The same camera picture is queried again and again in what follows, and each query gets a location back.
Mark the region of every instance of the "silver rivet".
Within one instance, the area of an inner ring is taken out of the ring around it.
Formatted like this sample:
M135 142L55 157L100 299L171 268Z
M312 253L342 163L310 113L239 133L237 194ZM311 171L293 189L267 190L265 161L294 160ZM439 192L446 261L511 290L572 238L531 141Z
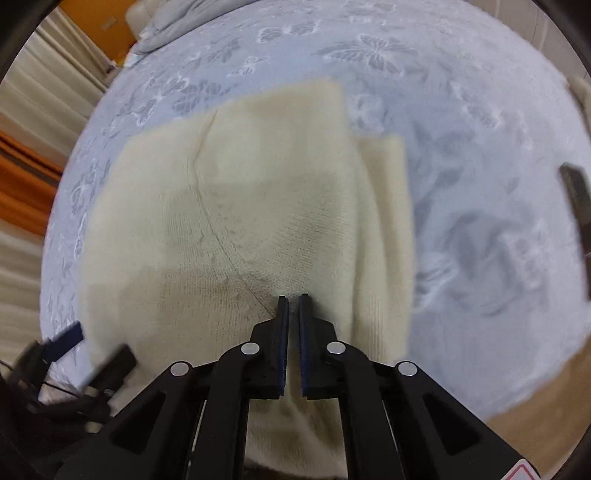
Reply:
M244 353L244 355L254 355L255 353L258 353L260 349L261 347L259 347L258 343L255 342L248 342L240 347L240 350L242 353Z
M405 377L412 377L418 371L417 366L412 362L402 362L398 366L398 371L402 373Z
M340 354L344 353L345 350L347 350L347 347L345 347L344 343L330 342L328 345L326 345L326 349L330 353L334 353L335 355L340 355Z
M189 373L189 366L185 362L176 362L170 367L170 373L172 373L175 377L182 377L183 375Z

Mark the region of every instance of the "cream knit sweater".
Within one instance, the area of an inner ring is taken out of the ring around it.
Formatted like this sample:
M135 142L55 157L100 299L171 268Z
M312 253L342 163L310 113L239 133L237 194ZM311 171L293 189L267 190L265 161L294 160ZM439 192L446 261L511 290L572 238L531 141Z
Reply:
M174 121L127 144L90 215L79 289L93 361L122 342L140 368L125 404L178 360L216 360L314 298L371 359L405 354L414 251L403 143L351 136L343 93L288 86ZM253 401L246 458L310 478L346 475L334 401Z

